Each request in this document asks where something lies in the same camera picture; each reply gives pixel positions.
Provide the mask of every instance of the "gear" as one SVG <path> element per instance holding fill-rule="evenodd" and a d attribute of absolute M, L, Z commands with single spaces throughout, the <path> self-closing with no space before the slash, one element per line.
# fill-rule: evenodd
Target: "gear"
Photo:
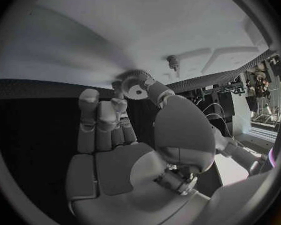
<path fill-rule="evenodd" d="M 125 97 L 141 100 L 148 97 L 145 81 L 152 76 L 144 70 L 129 71 L 122 76 L 121 90 Z"/>

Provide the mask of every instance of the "machinery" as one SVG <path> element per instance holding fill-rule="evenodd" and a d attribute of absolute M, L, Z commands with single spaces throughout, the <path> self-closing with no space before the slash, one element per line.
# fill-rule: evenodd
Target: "machinery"
<path fill-rule="evenodd" d="M 196 222 L 210 198 L 196 189 L 198 176 L 216 151 L 232 157 L 250 175 L 257 158 L 209 123 L 189 99 L 175 95 L 148 73 L 135 70 L 112 84 L 114 98 L 99 101 L 86 89 L 79 97 L 77 150 L 68 168 L 69 208 L 82 224 L 181 224 Z M 160 111 L 154 123 L 155 150 L 137 141 L 127 101 L 150 99 Z"/>

